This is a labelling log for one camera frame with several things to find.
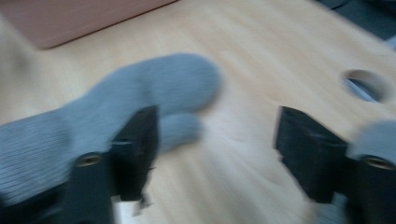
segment table hole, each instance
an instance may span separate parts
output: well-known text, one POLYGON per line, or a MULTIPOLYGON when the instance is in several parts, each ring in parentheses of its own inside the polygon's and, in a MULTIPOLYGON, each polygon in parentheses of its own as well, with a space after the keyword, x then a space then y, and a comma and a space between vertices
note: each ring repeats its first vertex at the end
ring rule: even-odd
POLYGON ((351 70, 343 77, 343 84, 357 98, 380 103, 387 97, 387 84, 380 75, 364 70, 351 70))

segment gray knitted fabric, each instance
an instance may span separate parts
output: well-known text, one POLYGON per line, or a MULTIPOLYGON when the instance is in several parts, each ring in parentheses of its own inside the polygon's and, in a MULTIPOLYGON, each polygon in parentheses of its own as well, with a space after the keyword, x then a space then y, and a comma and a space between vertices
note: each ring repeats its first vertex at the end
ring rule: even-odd
POLYGON ((41 115, 0 126, 0 196, 20 203, 67 180, 78 156, 106 151, 140 108, 160 108, 160 151, 196 139, 192 113, 219 91, 217 68, 193 54, 125 66, 79 99, 41 115))
MULTIPOLYGON (((396 121, 381 120, 364 128, 353 143, 349 144, 347 155, 359 159, 364 155, 384 158, 396 164, 396 121)), ((332 204, 323 204, 318 213, 318 224, 346 224, 344 205, 347 198, 337 194, 332 204)))

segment wooden table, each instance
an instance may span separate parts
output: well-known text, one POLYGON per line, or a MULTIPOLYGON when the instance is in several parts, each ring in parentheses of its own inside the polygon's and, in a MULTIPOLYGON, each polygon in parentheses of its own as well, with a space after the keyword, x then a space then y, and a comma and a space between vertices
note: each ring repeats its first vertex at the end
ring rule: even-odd
POLYGON ((38 50, 0 21, 0 123, 76 99, 109 72, 178 51, 202 54, 223 77, 202 111, 201 141, 161 155, 140 217, 122 223, 309 223, 310 203, 272 142, 280 105, 310 114, 351 141, 364 125, 396 119, 383 104, 349 94, 350 69, 396 86, 396 54, 308 0, 182 0, 55 49, 38 50))

